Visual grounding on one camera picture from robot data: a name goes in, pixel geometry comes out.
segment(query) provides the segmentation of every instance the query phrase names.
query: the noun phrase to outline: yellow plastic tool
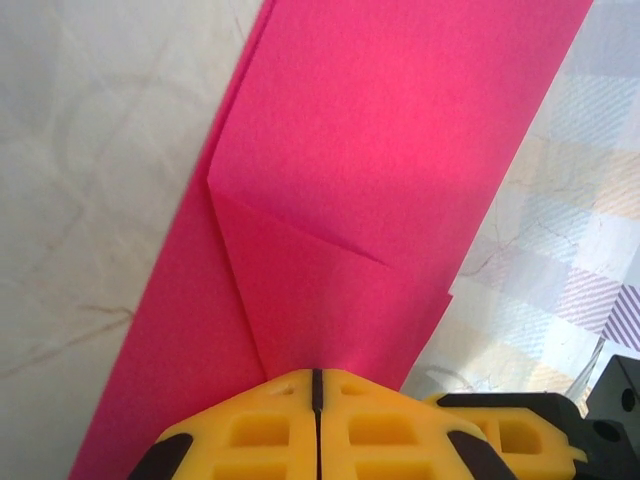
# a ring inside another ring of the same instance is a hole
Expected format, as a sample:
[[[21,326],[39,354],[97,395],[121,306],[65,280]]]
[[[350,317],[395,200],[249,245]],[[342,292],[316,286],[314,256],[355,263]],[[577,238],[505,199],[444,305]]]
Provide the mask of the yellow plastic tool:
[[[438,407],[443,395],[425,399]],[[567,435],[529,408],[438,407],[477,425],[518,480],[571,480],[587,462]]]
[[[472,422],[300,370],[166,430],[130,480],[515,480]]]

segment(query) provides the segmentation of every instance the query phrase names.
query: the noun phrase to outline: folded paper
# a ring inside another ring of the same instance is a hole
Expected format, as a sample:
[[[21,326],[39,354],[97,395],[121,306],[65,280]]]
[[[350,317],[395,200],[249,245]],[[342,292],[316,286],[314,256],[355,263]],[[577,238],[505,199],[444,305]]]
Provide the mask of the folded paper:
[[[287,370],[399,386],[588,6],[267,1],[71,478]]]

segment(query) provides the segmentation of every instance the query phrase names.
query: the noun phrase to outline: checkered cloth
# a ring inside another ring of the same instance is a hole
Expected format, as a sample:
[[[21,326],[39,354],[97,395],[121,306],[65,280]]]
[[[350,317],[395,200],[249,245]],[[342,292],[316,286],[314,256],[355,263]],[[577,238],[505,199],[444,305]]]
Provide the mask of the checkered cloth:
[[[600,352],[640,356],[639,26],[640,1],[593,5],[406,393],[577,400]]]

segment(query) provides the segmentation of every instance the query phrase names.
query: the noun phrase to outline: pink paper flap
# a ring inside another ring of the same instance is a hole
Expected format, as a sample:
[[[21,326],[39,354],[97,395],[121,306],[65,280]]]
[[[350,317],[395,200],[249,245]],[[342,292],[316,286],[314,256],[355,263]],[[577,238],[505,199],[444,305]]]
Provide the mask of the pink paper flap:
[[[399,388],[440,319],[428,286],[221,195],[216,213],[269,377],[343,368]]]
[[[71,474],[124,479],[167,427],[266,380],[199,168]]]

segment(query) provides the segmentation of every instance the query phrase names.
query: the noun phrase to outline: table surface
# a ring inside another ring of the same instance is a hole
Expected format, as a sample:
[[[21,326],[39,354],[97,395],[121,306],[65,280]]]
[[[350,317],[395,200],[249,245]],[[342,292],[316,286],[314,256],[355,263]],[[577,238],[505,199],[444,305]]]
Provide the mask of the table surface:
[[[41,3],[0,18],[3,478],[69,471],[260,2]],[[637,25],[592,7],[406,393],[579,400],[640,356]]]

